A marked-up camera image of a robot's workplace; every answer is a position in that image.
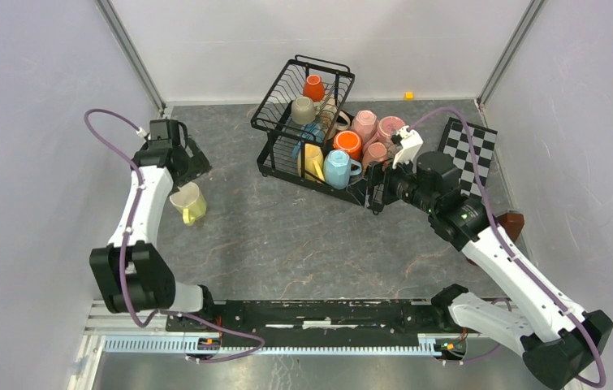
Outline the salmon floral mug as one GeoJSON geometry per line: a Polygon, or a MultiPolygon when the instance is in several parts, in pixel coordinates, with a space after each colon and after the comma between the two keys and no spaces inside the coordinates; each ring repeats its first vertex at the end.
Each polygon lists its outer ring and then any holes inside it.
{"type": "Polygon", "coordinates": [[[382,163],[388,158],[388,151],[385,145],[381,142],[371,143],[364,152],[361,165],[363,171],[366,171],[371,163],[382,163]]]}

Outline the yellow-green faceted mug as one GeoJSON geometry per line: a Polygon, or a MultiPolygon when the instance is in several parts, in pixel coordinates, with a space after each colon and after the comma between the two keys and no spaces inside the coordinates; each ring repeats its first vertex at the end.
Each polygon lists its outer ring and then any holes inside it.
{"type": "Polygon", "coordinates": [[[169,196],[169,201],[181,214],[183,223],[187,226],[192,226],[206,215],[206,200],[200,187],[194,182],[179,187],[175,193],[169,196]]]}

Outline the light blue faceted mug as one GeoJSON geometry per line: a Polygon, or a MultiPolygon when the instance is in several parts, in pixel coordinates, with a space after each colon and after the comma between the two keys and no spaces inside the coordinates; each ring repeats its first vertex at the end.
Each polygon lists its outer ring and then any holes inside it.
{"type": "Polygon", "coordinates": [[[331,150],[324,161],[325,182],[335,189],[345,189],[350,179],[361,172],[361,164],[341,149],[331,150]]]}

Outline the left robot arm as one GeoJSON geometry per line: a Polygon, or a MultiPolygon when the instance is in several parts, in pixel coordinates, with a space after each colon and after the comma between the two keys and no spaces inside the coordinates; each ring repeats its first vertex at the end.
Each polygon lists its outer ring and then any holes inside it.
{"type": "Polygon", "coordinates": [[[190,325],[207,331],[217,320],[207,287],[177,282],[158,252],[157,241],[166,201],[208,172],[209,161],[184,123],[155,119],[145,143],[126,162],[131,183],[121,219],[107,244],[89,256],[106,308],[113,314],[186,312],[190,325]]]}

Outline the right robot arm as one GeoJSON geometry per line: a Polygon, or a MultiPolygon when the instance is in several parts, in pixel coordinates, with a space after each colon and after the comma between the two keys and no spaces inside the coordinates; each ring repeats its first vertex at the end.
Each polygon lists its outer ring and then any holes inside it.
{"type": "Polygon", "coordinates": [[[607,376],[602,351],[613,322],[588,311],[556,288],[496,223],[487,200],[460,190],[460,171],[438,151],[415,162],[373,162],[366,170],[367,198],[374,211],[400,200],[428,215],[435,234],[478,265],[517,306],[512,312],[453,284],[434,296],[432,324],[488,336],[519,355],[530,373],[550,389],[576,379],[602,388],[607,376]]]}

